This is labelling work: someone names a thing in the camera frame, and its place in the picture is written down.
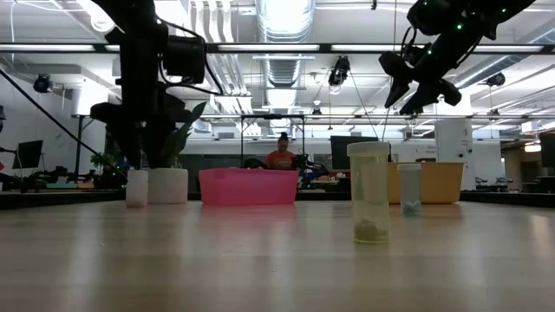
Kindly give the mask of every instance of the ceiling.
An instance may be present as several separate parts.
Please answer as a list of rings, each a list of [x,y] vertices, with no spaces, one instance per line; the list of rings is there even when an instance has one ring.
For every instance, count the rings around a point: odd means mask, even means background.
[[[48,9],[75,10],[80,6],[75,1],[60,1],[58,6],[53,3],[56,0],[27,1],[34,5],[40,5]],[[415,1],[380,0],[378,9],[368,9],[370,1],[360,0],[317,0],[317,10],[310,35],[310,42],[359,42],[359,43],[396,43],[400,44],[402,36],[408,27],[406,11],[411,3]],[[179,5],[176,0],[166,0],[165,3]],[[237,42],[258,42],[257,18],[254,0],[232,1],[232,29]],[[522,43],[522,38],[535,29],[552,24],[555,29],[555,2],[549,0],[538,0],[528,11],[521,13],[513,20],[499,26],[498,40],[495,43]],[[0,42],[11,42],[11,21],[13,21],[13,33],[15,42],[103,42],[103,36],[90,28],[89,16],[86,12],[58,12],[40,10],[36,7],[13,1],[0,2]],[[429,42],[434,38],[426,38],[419,35],[417,42]],[[314,100],[322,102],[323,113],[332,107],[333,114],[360,114],[362,103],[375,114],[384,114],[383,103],[388,95],[389,78],[383,73],[379,63],[379,55],[349,55],[353,79],[347,80],[338,95],[330,95],[325,81],[326,73],[337,58],[337,55],[314,55],[314,60],[304,63],[302,90],[298,92],[297,106],[305,107],[305,113],[309,113],[313,107]],[[11,61],[11,55],[0,55],[0,62]],[[16,66],[27,66],[30,64],[63,64],[78,65],[87,71],[101,77],[107,83],[113,83],[112,66],[116,55],[15,55]],[[262,107],[264,103],[263,72],[260,62],[254,61],[252,55],[239,55],[240,68],[245,79],[245,84],[252,93],[252,105]],[[447,76],[453,79],[470,68],[480,64],[490,56],[471,55],[468,60]],[[552,56],[532,56],[517,65],[503,71],[507,83],[518,81],[528,75],[532,75],[544,68],[548,68],[555,60]],[[486,86],[472,86],[465,90],[475,99],[472,108],[475,113],[484,112],[491,107],[524,98],[544,88],[555,85],[553,77],[555,69],[544,72],[522,83],[504,89],[492,97]],[[207,99],[205,94],[190,91],[188,89],[177,89],[174,93],[185,101]],[[525,106],[516,107],[510,114],[525,114],[531,111],[539,111],[540,108],[553,107],[555,112],[555,97],[547,96],[541,101],[531,101]],[[432,106],[427,107],[431,113]]]

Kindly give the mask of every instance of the clear plastic container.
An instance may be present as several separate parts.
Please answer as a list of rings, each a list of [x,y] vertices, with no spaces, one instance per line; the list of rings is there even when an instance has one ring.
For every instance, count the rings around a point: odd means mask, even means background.
[[[297,171],[209,169],[199,179],[205,205],[291,205],[297,196]]]
[[[382,244],[389,240],[389,144],[363,142],[347,146],[350,156],[351,203],[355,241]]]
[[[421,172],[419,164],[398,165],[399,195],[401,212],[405,217],[418,217],[422,214]]]

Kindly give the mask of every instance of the orange shirt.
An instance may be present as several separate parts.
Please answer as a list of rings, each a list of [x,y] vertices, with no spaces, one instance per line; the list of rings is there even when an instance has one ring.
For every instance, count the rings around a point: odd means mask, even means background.
[[[272,169],[291,169],[295,154],[291,152],[272,152],[266,156],[266,164]]]

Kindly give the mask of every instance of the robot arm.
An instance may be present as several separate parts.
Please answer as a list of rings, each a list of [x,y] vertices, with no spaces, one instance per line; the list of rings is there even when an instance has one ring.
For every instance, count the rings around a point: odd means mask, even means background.
[[[495,40],[497,27],[534,3],[535,0],[418,0],[407,19],[415,35],[402,47],[400,55],[387,52],[380,57],[384,71],[394,78],[385,107],[394,105],[409,91],[408,84],[419,82],[415,95],[401,114],[418,114],[426,105],[445,95],[445,102],[457,105],[461,94],[453,83],[442,79],[458,68],[485,36]],[[416,31],[439,35],[434,44],[416,47]]]

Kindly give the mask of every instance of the desk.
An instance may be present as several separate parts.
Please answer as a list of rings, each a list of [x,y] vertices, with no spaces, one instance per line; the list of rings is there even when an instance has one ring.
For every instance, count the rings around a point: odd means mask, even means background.
[[[122,202],[0,211],[5,311],[555,310],[555,211],[391,210],[352,241],[350,203],[202,208]]]

